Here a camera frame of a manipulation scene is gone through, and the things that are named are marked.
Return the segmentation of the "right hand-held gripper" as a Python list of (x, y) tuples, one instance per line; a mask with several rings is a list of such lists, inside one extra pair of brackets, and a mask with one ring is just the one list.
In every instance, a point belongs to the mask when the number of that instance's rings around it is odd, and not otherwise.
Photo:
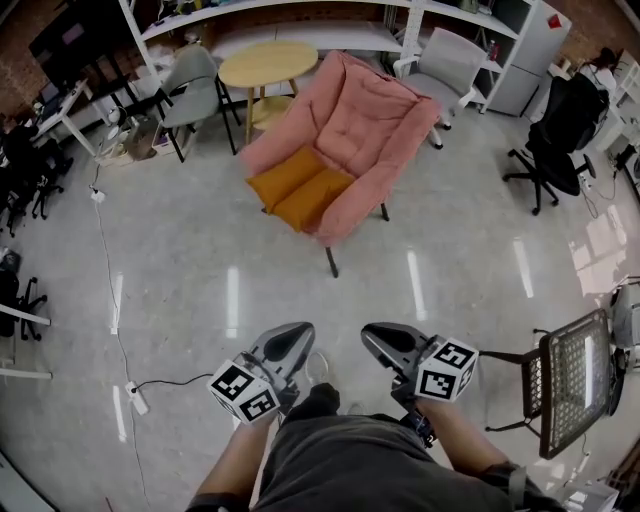
[(391, 396), (407, 411), (419, 398), (452, 403), (471, 382), (479, 351), (454, 338), (427, 336), (404, 324), (365, 325), (361, 340), (395, 377)]

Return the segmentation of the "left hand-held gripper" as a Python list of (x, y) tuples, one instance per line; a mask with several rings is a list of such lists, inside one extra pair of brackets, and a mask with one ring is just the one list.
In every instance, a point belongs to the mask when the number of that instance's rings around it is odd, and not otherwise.
[(295, 381), (315, 340), (310, 322), (294, 322), (261, 334), (253, 345), (225, 361), (207, 390), (235, 419), (254, 424), (277, 411), (288, 414), (300, 391)]

